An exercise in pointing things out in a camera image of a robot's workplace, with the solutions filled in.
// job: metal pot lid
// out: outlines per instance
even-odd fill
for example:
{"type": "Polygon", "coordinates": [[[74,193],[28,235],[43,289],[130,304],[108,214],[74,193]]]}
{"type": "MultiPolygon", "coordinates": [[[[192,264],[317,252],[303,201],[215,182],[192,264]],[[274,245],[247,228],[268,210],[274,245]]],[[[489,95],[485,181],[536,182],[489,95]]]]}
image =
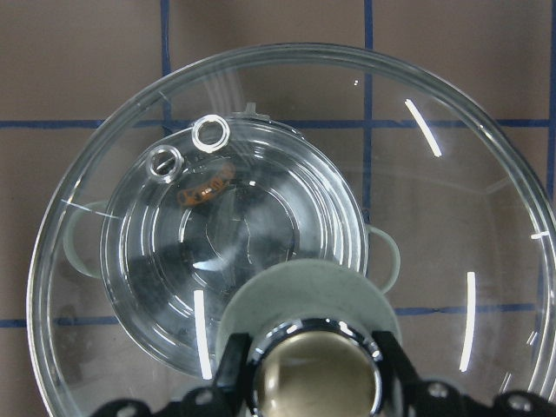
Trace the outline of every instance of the metal pot lid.
{"type": "Polygon", "coordinates": [[[214,361],[222,311],[256,274],[305,258],[367,267],[367,232],[340,172],[294,129],[253,112],[207,115],[156,142],[106,209],[101,264],[119,321],[192,375],[195,290],[214,361]]]}
{"type": "Polygon", "coordinates": [[[305,256],[363,273],[369,256],[420,375],[484,402],[553,398],[555,238],[535,174],[436,76],[338,45],[212,56],[132,97],[60,182],[30,269],[37,381],[54,415],[129,397],[158,410],[203,384],[199,338],[180,332],[191,292],[210,351],[260,269],[305,256]],[[235,114],[249,102],[283,124],[235,114]],[[195,145],[210,115],[228,142],[211,116],[195,145]]]}

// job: transparent lid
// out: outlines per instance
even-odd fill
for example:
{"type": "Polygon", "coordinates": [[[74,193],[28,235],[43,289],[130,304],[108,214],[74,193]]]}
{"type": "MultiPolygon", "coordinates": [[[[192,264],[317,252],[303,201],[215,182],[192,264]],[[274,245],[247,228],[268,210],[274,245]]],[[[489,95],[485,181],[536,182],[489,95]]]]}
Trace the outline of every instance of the transparent lid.
{"type": "Polygon", "coordinates": [[[213,56],[125,103],[52,197],[30,270],[36,377],[54,415],[158,410],[210,378],[196,290],[214,371],[237,289],[315,258],[383,288],[420,374],[485,402],[552,398],[555,233],[500,128],[437,77],[336,45],[213,56]]]}

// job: glass lid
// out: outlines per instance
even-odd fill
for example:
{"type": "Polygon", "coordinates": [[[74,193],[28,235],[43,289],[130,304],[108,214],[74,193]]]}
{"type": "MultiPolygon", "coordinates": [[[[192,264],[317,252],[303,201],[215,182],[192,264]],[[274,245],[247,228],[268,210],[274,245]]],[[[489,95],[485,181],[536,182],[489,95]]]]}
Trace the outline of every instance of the glass lid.
{"type": "Polygon", "coordinates": [[[60,182],[30,270],[36,378],[52,415],[159,410],[213,377],[244,284],[324,260],[381,290],[421,375],[553,399],[555,237],[500,128],[426,71],[326,44],[212,56],[131,98],[60,182]]]}

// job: clear glass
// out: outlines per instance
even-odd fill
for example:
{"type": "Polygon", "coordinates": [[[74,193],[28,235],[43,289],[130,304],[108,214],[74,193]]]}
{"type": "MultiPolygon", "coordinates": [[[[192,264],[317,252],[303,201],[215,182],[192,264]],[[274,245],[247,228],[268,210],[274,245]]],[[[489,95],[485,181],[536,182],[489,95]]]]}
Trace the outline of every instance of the clear glass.
{"type": "Polygon", "coordinates": [[[400,249],[386,297],[420,374],[477,400],[518,388],[553,399],[554,218],[500,128],[457,89],[407,63],[284,44],[213,56],[152,84],[96,131],[61,181],[37,238],[28,296],[49,411],[89,415],[122,397],[158,410],[206,383],[188,324],[193,291],[206,290],[211,349],[228,298],[261,268],[301,254],[291,245],[381,287],[391,248],[367,238],[363,221],[400,249]],[[269,118],[238,116],[247,103],[269,118]],[[186,166],[198,177],[168,185],[149,181],[145,158],[161,143],[185,146],[169,136],[187,135],[211,114],[248,132],[230,138],[226,155],[238,181],[181,208],[176,192],[218,176],[225,161],[197,166],[190,155],[186,166]],[[256,149],[261,164],[243,166],[256,149]],[[251,191],[260,198],[246,203],[251,191]],[[249,226],[258,234],[247,244],[249,226]],[[197,268],[209,247],[242,250],[228,269],[197,268]]]}

